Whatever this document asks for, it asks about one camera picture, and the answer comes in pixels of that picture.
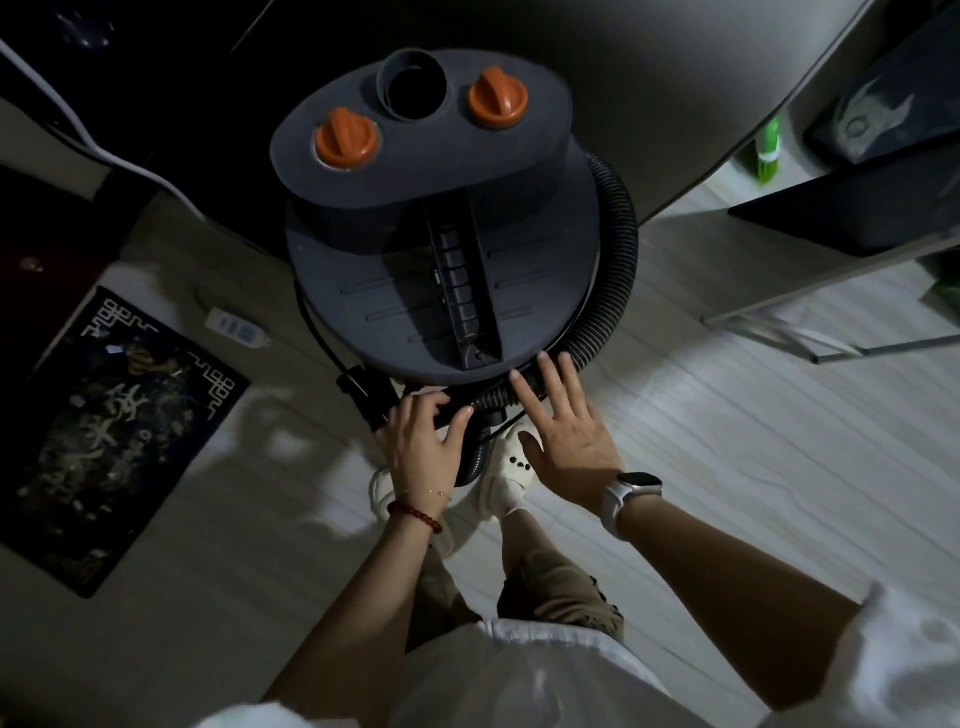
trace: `orange knob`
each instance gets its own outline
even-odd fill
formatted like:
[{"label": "orange knob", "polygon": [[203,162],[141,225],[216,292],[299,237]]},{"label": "orange knob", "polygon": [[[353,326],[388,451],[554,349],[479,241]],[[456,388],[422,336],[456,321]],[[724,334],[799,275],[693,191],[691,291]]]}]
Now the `orange knob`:
[{"label": "orange knob", "polygon": [[376,125],[366,116],[338,107],[313,135],[317,157],[337,169],[353,169],[370,161],[380,146]]},{"label": "orange knob", "polygon": [[508,129],[523,118],[527,110],[527,89],[519,79],[508,76],[492,65],[480,74],[470,88],[470,110],[480,126]]}]

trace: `hand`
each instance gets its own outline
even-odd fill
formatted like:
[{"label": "hand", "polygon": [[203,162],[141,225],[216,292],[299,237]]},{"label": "hand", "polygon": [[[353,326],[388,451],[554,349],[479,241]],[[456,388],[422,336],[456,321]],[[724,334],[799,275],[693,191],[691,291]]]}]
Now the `hand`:
[{"label": "hand", "polygon": [[584,395],[573,358],[564,352],[559,359],[563,379],[546,352],[537,356],[553,417],[520,372],[510,372],[516,397],[540,433],[543,448],[526,432],[520,433],[520,443],[543,485],[599,516],[603,490],[623,473],[623,460],[599,413]]},{"label": "hand", "polygon": [[444,392],[404,397],[390,410],[387,423],[375,433],[377,443],[387,455],[396,499],[435,520],[453,496],[464,432],[473,414],[473,407],[457,412],[446,439],[441,442],[433,418],[440,405],[449,401],[449,395]]}]

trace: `red beaded bracelet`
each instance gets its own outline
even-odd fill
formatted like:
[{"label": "red beaded bracelet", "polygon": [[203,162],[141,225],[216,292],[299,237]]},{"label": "red beaded bracelet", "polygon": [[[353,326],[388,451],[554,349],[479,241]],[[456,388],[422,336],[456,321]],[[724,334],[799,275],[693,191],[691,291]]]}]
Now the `red beaded bracelet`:
[{"label": "red beaded bracelet", "polygon": [[434,521],[432,518],[423,513],[423,511],[418,511],[412,505],[407,505],[404,502],[395,500],[387,506],[387,513],[393,515],[394,511],[405,513],[408,516],[413,516],[415,519],[420,519],[428,526],[433,528],[434,534],[438,536],[444,532],[444,527],[440,525],[440,522]]}]

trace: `white shirt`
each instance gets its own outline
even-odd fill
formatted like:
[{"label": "white shirt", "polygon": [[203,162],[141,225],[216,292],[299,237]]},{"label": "white shirt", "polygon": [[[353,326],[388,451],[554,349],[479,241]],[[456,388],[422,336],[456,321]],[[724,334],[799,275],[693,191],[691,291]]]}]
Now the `white shirt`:
[{"label": "white shirt", "polygon": [[[393,728],[707,726],[629,650],[600,632],[495,619],[461,627],[403,661]],[[198,728],[354,728],[309,723],[275,704],[236,706]],[[960,629],[910,596],[874,586],[837,647],[821,695],[762,728],[960,726]]]}]

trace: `foot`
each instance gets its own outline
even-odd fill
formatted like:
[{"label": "foot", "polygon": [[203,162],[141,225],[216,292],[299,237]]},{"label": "foot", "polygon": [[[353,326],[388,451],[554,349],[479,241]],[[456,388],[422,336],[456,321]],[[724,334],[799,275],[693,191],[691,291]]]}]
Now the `foot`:
[{"label": "foot", "polygon": [[[370,481],[370,509],[381,523],[386,523],[390,519],[390,513],[387,512],[387,506],[396,500],[394,492],[394,479],[387,468],[382,468],[373,474]],[[440,555],[446,558],[453,553],[457,547],[457,541],[453,537],[453,531],[447,524],[446,519],[440,516],[440,525],[444,528],[443,533],[434,534],[430,537],[430,545]]]},{"label": "foot", "polygon": [[506,435],[498,437],[493,446],[490,465],[480,482],[480,515],[485,521],[502,521],[517,508],[522,508],[523,497],[537,477],[523,454],[519,440],[523,431],[540,438],[528,423],[520,422]]}]

